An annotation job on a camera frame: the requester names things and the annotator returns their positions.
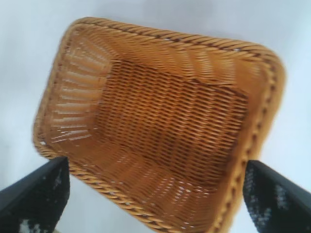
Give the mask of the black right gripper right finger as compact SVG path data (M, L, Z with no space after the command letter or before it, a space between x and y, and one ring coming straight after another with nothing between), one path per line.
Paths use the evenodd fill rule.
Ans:
M243 199L259 233L309 233L311 194L258 160L247 162Z

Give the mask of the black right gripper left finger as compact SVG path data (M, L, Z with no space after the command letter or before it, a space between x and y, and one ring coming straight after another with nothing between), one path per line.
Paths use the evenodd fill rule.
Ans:
M52 233L70 195L69 161L58 157L0 192L2 233Z

